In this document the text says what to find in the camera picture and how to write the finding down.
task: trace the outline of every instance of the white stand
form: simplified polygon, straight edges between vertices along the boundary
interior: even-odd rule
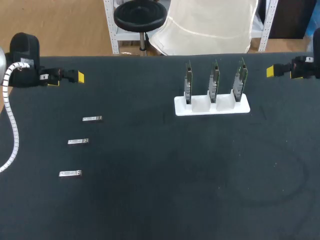
[[[177,116],[244,114],[250,112],[247,96],[242,94],[241,101],[236,102],[233,90],[230,94],[218,94],[216,103],[211,103],[209,91],[207,95],[192,96],[191,104],[187,104],[184,94],[183,96],[176,96],[174,107]]]

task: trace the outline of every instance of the black stool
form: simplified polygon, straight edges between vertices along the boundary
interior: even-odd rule
[[[161,27],[167,17],[166,8],[151,0],[132,0],[118,6],[114,11],[115,24],[126,31],[140,33],[141,55],[146,56],[147,32]]]

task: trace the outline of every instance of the black table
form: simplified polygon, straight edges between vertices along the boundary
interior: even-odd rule
[[[0,174],[0,239],[318,239],[320,82],[266,78],[297,55],[42,58],[79,69],[85,84],[10,95],[20,149]],[[185,62],[202,95],[217,59],[223,94],[241,57],[250,113],[175,115]],[[82,138],[89,145],[67,145]],[[0,141],[3,164],[13,147],[5,111]],[[58,177],[68,170],[83,176]]]

